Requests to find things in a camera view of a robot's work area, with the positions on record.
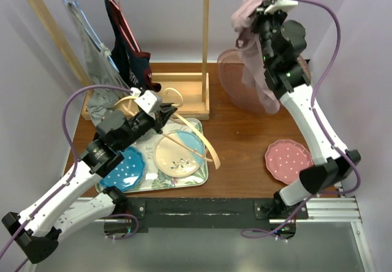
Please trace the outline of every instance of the tray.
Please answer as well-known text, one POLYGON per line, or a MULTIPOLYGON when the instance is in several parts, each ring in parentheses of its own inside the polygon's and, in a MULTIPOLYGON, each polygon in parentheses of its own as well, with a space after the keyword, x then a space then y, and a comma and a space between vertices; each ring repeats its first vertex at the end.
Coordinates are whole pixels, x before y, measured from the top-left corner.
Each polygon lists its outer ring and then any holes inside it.
MULTIPOLYGON (((197 119, 188 119, 201 133, 203 133, 203 127, 199 120, 197 119)), ((172 121, 169 121, 163 129, 163 132, 170 133, 177 130, 183 130, 192 132, 187 126, 179 125, 172 121)), ((162 135, 153 134, 151 138, 145 141, 137 141, 132 146, 138 149, 145 158, 146 162, 146 173, 140 182, 129 191, 125 191, 125 193, 133 193, 140 191, 157 191, 161 189, 169 189, 169 188, 180 188, 180 187, 189 187, 189 186, 198 186, 204 184, 208 179, 208 166, 207 162, 200 166, 200 168, 193 173, 191 176, 184 178, 173 178, 165 175, 162 171, 160 171, 154 162, 154 150, 159 142, 159 140, 163 138, 162 135)), ((100 184, 96 184, 96 189, 98 192, 103 190, 100 184)))

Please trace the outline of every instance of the dark blue garment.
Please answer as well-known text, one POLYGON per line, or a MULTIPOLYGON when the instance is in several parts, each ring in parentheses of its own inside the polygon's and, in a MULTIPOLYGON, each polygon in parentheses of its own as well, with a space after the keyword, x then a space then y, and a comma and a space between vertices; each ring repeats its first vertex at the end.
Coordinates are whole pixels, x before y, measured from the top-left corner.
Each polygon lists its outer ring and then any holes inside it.
POLYGON ((134 35, 129 32, 125 18, 116 6, 114 0, 105 0, 106 11, 116 38, 111 58, 121 78, 129 87, 160 91, 161 85, 151 81, 150 54, 140 50, 134 35))

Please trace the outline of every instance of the beige plate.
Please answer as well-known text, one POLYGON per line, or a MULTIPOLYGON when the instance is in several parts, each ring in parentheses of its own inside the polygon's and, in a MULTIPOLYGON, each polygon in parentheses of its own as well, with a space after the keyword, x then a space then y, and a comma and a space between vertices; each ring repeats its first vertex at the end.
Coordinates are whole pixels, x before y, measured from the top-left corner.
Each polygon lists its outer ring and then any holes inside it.
MULTIPOLYGON (((190 132, 176 131, 170 133, 169 136, 196 150, 199 154, 204 153, 203 143, 190 132)), ((175 178, 192 175, 203 163, 202 158, 165 137, 162 137, 155 148, 154 160, 160 171, 175 178)))

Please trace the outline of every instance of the pink towel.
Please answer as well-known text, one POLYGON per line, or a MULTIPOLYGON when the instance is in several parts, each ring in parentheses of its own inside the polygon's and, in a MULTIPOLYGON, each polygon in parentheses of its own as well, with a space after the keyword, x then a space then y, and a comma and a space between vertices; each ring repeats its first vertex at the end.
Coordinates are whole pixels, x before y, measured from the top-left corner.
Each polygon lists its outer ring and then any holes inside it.
POLYGON ((254 16, 251 16, 256 8, 264 0, 243 0, 241 7, 232 15, 231 21, 234 30, 239 33, 236 40, 236 48, 239 58, 244 63, 242 82, 255 87, 258 99, 267 113, 275 114, 279 111, 279 101, 265 83, 263 56, 258 35, 251 32, 254 16))

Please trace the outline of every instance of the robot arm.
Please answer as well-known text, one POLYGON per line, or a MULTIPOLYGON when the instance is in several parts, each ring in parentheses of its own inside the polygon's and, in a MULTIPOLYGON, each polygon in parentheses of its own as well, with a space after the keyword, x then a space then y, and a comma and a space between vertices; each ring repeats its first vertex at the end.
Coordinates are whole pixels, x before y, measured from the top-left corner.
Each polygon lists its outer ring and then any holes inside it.
POLYGON ((351 167, 335 148, 345 152, 355 165, 361 159, 357 150, 349 151, 337 137, 318 103, 311 103, 313 89, 297 61, 306 48, 305 28, 297 21, 285 21, 287 12, 297 4, 297 1, 291 0, 263 1, 252 25, 252 32, 259 35, 261 42, 266 83, 292 115, 314 161, 314 166, 302 170, 296 181, 274 194, 274 209, 277 213, 349 175, 351 167), (331 146, 316 120, 314 109, 334 146, 331 146))
POLYGON ((141 108, 131 119, 121 111, 109 110, 97 126, 99 138, 92 141, 77 161, 77 171, 70 179, 71 168, 38 201, 20 212, 9 212, 2 223, 13 235, 25 222, 27 224, 15 241, 31 263, 39 263, 57 248, 59 241, 90 222, 108 216, 115 208, 126 210, 126 197, 116 187, 108 187, 103 193, 78 208, 68 210, 90 187, 106 177, 123 159, 121 151, 138 138, 154 129, 162 133, 171 115, 177 110, 152 91, 141 92, 133 88, 135 102, 141 108), (46 202, 33 218, 37 206, 46 202))

